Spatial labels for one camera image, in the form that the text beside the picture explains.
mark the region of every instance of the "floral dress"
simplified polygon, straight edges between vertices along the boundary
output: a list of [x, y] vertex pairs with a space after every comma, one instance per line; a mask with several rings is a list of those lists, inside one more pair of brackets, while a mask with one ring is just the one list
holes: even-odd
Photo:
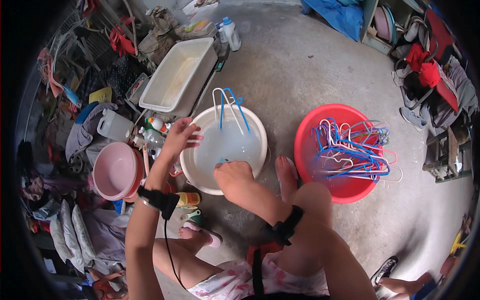
[[[281, 253], [267, 253], [262, 261], [265, 294], [285, 292], [309, 296], [328, 295], [323, 270], [310, 277], [287, 273], [276, 265]], [[239, 300], [254, 294], [252, 267], [245, 260], [225, 262], [218, 267], [224, 271], [189, 288], [188, 291], [203, 300]]]

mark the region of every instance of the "white plastic basin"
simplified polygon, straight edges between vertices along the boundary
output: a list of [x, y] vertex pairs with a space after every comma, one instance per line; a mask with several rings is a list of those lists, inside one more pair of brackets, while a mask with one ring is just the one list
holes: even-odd
[[211, 37], [177, 43], [148, 82], [140, 107], [187, 117], [217, 59]]
[[[243, 122], [239, 109], [236, 105], [232, 106], [235, 115], [239, 122]], [[198, 115], [193, 122], [200, 126], [202, 130], [195, 134], [203, 134], [203, 132], [210, 126], [215, 125], [215, 108], [211, 107], [200, 115]], [[220, 105], [217, 105], [218, 115], [220, 115]], [[265, 162], [267, 154], [267, 134], [265, 132], [264, 125], [260, 119], [248, 108], [242, 107], [242, 112], [247, 119], [248, 126], [251, 131], [255, 131], [260, 138], [260, 154], [256, 163], [252, 164], [252, 173], [255, 178], [260, 174]], [[224, 120], [232, 119], [232, 112], [224, 106]], [[208, 176], [204, 176], [195, 166], [195, 151], [197, 148], [189, 148], [182, 151], [180, 154], [180, 163], [183, 169], [183, 173], [187, 177], [188, 181], [197, 189], [210, 195], [223, 195], [223, 192], [218, 188], [216, 182], [212, 181]]]

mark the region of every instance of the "sandal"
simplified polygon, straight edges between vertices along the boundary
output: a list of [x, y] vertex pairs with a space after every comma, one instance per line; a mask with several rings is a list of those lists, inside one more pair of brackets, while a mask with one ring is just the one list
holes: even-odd
[[[288, 163], [292, 167], [293, 178], [295, 180], [298, 180], [299, 176], [298, 176], [298, 173], [297, 173], [297, 167], [295, 167], [295, 164], [293, 163], [293, 161], [290, 158], [288, 158], [288, 157], [285, 157], [285, 158], [287, 159]], [[278, 172], [276, 171], [276, 160], [275, 160], [275, 173], [278, 174]]]
[[218, 248], [218, 247], [220, 247], [220, 245], [223, 242], [223, 239], [219, 234], [216, 234], [216, 233], [213, 233], [213, 232], [208, 231], [206, 229], [203, 229], [192, 221], [186, 221], [185, 223], [183, 223], [183, 228], [189, 228], [189, 229], [191, 229], [193, 231], [197, 231], [197, 232], [204, 231], [205, 233], [207, 233], [212, 238], [212, 243], [210, 245], [208, 245], [210, 247]]

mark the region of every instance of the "concrete floor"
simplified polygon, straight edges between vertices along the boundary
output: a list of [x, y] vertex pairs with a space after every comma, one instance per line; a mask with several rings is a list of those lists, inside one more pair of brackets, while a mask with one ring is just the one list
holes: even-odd
[[[392, 277], [415, 280], [430, 271], [438, 279], [470, 204], [471, 177], [435, 184], [434, 177], [421, 170], [427, 132], [417, 132], [400, 116], [403, 102], [392, 81], [389, 58], [300, 12], [298, 5], [247, 2], [221, 3], [208, 10], [213, 22], [229, 16], [236, 23], [242, 47], [231, 52], [198, 111], [212, 106], [210, 95], [215, 87], [231, 87], [243, 96], [243, 105], [265, 126], [273, 157], [257, 180], [277, 195], [274, 159], [279, 155], [293, 158], [295, 132], [310, 110], [341, 103], [370, 119], [387, 121], [391, 139], [386, 148], [397, 153], [403, 180], [385, 188], [378, 184], [356, 203], [334, 204], [334, 229], [368, 276], [386, 258], [397, 255], [400, 264]], [[184, 177], [179, 185], [185, 191], [194, 190], [184, 183]], [[264, 222], [258, 217], [223, 196], [201, 196], [200, 208], [209, 218], [207, 227], [220, 233], [224, 244], [220, 249], [202, 249], [200, 258], [211, 264], [241, 258], [249, 244], [264, 240], [260, 232]], [[169, 236], [177, 236], [179, 227], [173, 218]], [[163, 236], [162, 228], [159, 225], [158, 237]], [[166, 299], [193, 299], [157, 273]]]

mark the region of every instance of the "wrist strap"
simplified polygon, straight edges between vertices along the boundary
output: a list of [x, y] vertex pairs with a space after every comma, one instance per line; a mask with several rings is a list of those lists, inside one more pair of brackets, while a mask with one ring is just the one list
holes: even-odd
[[158, 190], [146, 190], [143, 186], [139, 186], [137, 193], [139, 196], [148, 199], [148, 205], [161, 211], [164, 220], [170, 220], [173, 210], [177, 206], [180, 196], [174, 193], [164, 194]]
[[280, 245], [290, 246], [292, 243], [290, 243], [288, 239], [295, 233], [293, 229], [300, 222], [304, 213], [303, 209], [292, 205], [292, 213], [285, 222], [277, 222], [273, 227], [267, 224], [267, 229]]

